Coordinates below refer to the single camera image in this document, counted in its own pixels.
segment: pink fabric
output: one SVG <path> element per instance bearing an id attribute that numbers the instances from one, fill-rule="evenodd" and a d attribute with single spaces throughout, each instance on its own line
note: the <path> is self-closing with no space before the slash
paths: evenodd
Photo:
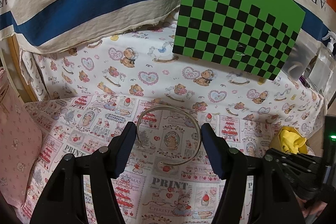
<path id="1" fill-rule="evenodd" d="M 0 191 L 8 204 L 20 208 L 41 148 L 42 132 L 15 94 L 3 68 L 0 94 Z"/>

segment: checkerboard panel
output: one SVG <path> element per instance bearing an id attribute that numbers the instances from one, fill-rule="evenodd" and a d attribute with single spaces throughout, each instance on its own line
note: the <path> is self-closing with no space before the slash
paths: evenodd
<path id="1" fill-rule="evenodd" d="M 181 0 L 173 52 L 274 80 L 297 36 L 246 0 Z"/>

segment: silver bracelet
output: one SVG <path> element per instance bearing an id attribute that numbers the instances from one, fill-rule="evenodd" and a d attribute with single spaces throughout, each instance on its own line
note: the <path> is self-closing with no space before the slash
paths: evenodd
<path id="1" fill-rule="evenodd" d="M 140 140 L 140 137 L 139 137 L 139 127 L 140 127 L 140 124 L 141 124 L 141 120 L 142 120 L 142 118 L 146 114 L 148 114 L 150 112 L 153 112 L 155 110 L 173 110 L 173 111 L 175 111 L 177 113 L 185 115 L 192 122 L 192 124 L 194 125 L 196 133 L 198 135 L 198 140 L 199 140 L 199 143 L 197 145 L 196 151 L 195 151 L 195 153 L 193 154 L 193 156 L 191 158 L 189 158 L 189 159 L 187 159 L 185 161 L 182 161 L 180 163 L 177 163 L 177 164 L 171 164 L 171 163 L 162 162 L 162 161 L 160 163 L 163 164 L 163 165 L 178 166 L 178 165 L 186 164 L 187 162 L 193 160 L 196 157 L 198 151 L 201 148 L 202 135 L 201 135 L 200 126 L 198 125 L 197 121 L 195 120 L 195 118 L 193 116 L 191 116 L 189 113 L 185 112 L 184 110 L 182 110 L 180 108 L 177 108 L 177 107 L 174 107 L 174 106 L 163 106 L 163 105 L 152 106 L 149 109 L 147 109 L 147 110 L 145 110 L 144 112 L 141 113 L 141 115 L 139 116 L 138 122 L 136 124 L 136 136 L 138 138 L 139 143 L 141 144 L 141 140 Z"/>

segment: yellow cloth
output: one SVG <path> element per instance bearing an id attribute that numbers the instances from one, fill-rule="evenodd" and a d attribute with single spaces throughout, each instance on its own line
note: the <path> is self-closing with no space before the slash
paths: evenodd
<path id="1" fill-rule="evenodd" d="M 294 153 L 299 152 L 299 148 L 305 145 L 306 138 L 303 138 L 297 135 L 295 132 L 289 132 L 288 130 L 281 130 L 280 135 L 280 144 L 285 153 Z"/>

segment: metal screw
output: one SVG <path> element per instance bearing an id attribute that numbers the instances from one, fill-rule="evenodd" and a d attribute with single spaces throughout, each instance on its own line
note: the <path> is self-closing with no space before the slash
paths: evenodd
<path id="1" fill-rule="evenodd" d="M 71 160 L 72 159 L 72 154 L 71 153 L 68 153 L 66 155 L 64 155 L 63 157 L 65 160 Z"/>
<path id="2" fill-rule="evenodd" d="M 231 147 L 231 148 L 229 149 L 229 152 L 230 152 L 231 154 L 238 154 L 239 150 L 238 150 L 237 148 Z"/>
<path id="3" fill-rule="evenodd" d="M 109 148 L 107 146 L 102 146 L 101 148 L 99 148 L 100 153 L 106 153 L 108 150 Z"/>
<path id="4" fill-rule="evenodd" d="M 273 160 L 273 157 L 271 155 L 265 155 L 265 160 L 267 161 L 272 161 Z"/>

